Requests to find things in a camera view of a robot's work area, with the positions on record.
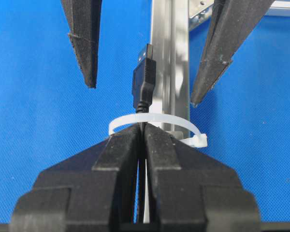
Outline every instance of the white zip tie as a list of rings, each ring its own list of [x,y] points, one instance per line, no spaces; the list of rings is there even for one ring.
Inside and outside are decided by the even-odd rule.
[[[114,129],[123,125],[133,124],[138,122],[162,122],[174,124],[188,129],[194,136],[192,138],[182,139],[181,141],[191,147],[207,147],[207,136],[201,134],[199,129],[188,120],[174,115],[154,114],[154,113],[139,113],[124,115],[111,121],[108,127],[109,135],[114,134]]]

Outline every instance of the black cable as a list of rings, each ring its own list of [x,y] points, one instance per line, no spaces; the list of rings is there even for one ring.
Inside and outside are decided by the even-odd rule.
[[[138,57],[138,66],[133,71],[133,107],[135,112],[148,113],[152,104],[153,92],[156,84],[156,62],[152,59],[153,46],[148,44]],[[144,130],[146,122],[140,122],[140,152],[138,157],[139,176],[138,176],[138,219],[139,223],[143,223],[145,209],[145,175],[146,175],[146,151],[144,145]]]

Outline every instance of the blue cloth surface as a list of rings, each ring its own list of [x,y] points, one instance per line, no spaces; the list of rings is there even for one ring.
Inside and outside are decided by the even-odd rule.
[[[149,42],[150,1],[104,1],[97,89],[83,83],[59,0],[0,1],[0,222],[38,173],[107,137],[132,113],[131,80]],[[191,86],[209,23],[190,34]],[[265,17],[191,121],[202,152],[228,164],[261,217],[290,221],[290,18]]]

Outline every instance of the metal bracket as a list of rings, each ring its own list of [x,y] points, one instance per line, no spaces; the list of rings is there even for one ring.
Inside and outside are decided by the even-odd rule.
[[[212,15],[214,0],[189,0],[189,30],[208,20]],[[290,1],[275,1],[266,15],[290,17]]]

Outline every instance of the metal rail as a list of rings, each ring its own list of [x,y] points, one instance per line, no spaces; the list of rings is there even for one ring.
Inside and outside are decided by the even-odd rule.
[[[190,119],[189,98],[189,0],[153,0],[151,44],[157,62],[156,87],[151,113]],[[170,124],[155,124],[177,138],[189,131]]]

